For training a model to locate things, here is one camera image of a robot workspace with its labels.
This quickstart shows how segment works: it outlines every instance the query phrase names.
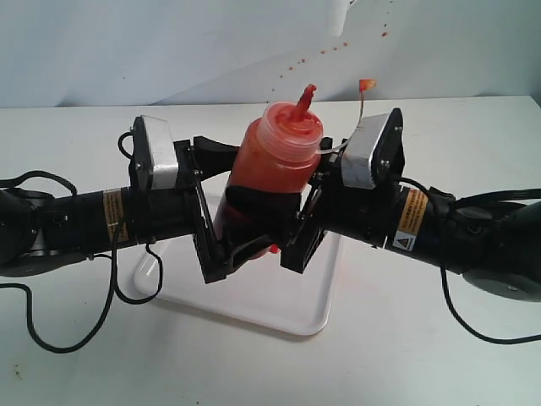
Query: white wall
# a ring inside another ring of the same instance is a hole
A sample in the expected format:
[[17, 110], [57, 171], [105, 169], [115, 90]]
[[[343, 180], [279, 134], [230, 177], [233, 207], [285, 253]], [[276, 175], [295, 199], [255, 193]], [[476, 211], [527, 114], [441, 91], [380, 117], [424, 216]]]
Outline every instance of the white wall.
[[0, 0], [0, 107], [266, 102], [309, 82], [344, 100], [360, 77], [371, 98], [541, 99], [539, 0], [357, 0], [336, 38], [348, 4]]

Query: white table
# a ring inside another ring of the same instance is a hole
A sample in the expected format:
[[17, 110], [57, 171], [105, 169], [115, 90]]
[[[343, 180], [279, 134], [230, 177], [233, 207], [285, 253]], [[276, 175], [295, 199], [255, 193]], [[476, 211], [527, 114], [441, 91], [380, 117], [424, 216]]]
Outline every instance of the white table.
[[[128, 183], [117, 137], [141, 113], [167, 119], [176, 139], [238, 143], [265, 105], [97, 107], [0, 111], [2, 178], [31, 169], [66, 176], [80, 192]], [[456, 195], [539, 186], [541, 110], [529, 97], [371, 101], [401, 107], [406, 171]], [[356, 102], [318, 103], [328, 135], [349, 136]], [[207, 189], [218, 190], [224, 177]], [[29, 189], [48, 187], [31, 181]], [[346, 239], [328, 326], [308, 339], [172, 304], [115, 301], [105, 326], [69, 355], [37, 347], [23, 294], [0, 292], [0, 404], [46, 405], [538, 405], [541, 343], [498, 347], [449, 315], [438, 270]], [[120, 256], [122, 285], [142, 255]], [[79, 341], [107, 289], [104, 260], [29, 278], [36, 326], [56, 345]], [[541, 332], [541, 304], [491, 296], [451, 277], [456, 307], [482, 332]]]

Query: white tray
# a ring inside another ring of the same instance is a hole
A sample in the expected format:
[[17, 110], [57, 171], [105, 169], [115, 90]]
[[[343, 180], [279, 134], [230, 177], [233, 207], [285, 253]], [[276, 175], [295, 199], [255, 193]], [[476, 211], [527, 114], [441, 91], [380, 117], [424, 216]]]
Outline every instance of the white tray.
[[[209, 198], [211, 213], [218, 199]], [[191, 236], [155, 244], [163, 259], [159, 298], [282, 332], [308, 336], [327, 323], [335, 281], [340, 236], [328, 233], [303, 275], [279, 266], [280, 256], [249, 261], [226, 280], [205, 285]], [[158, 266], [145, 255], [134, 273], [144, 294], [156, 290]]]

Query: warning label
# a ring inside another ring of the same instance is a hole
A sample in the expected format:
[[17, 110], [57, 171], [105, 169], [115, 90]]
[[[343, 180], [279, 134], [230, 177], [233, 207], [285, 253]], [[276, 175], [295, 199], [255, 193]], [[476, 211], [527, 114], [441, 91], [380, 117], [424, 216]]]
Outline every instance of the warning label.
[[[109, 241], [112, 242], [112, 236], [118, 221], [124, 217], [124, 206], [122, 204], [122, 192], [120, 189], [106, 190], [103, 192], [103, 210], [105, 212], [105, 221], [107, 222], [107, 231], [109, 232]], [[128, 241], [128, 229], [126, 224], [120, 229], [118, 242]]]
[[413, 250], [415, 239], [417, 238], [421, 223], [423, 222], [423, 216], [428, 201], [429, 199], [423, 192], [416, 189], [410, 189], [392, 243], [394, 247], [406, 251]]

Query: squeeze bottle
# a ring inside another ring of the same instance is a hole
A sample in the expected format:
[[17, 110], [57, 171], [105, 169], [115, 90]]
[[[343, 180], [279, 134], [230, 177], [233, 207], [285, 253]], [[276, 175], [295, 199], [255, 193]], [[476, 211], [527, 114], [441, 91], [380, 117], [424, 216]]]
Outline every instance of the squeeze bottle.
[[[228, 186], [275, 193], [303, 191], [320, 162], [323, 137], [323, 124], [309, 111], [315, 90], [315, 85], [308, 85], [297, 104], [270, 104], [248, 126]], [[217, 238], [225, 225], [244, 227], [247, 223], [246, 217], [227, 206], [223, 195], [214, 220]]]

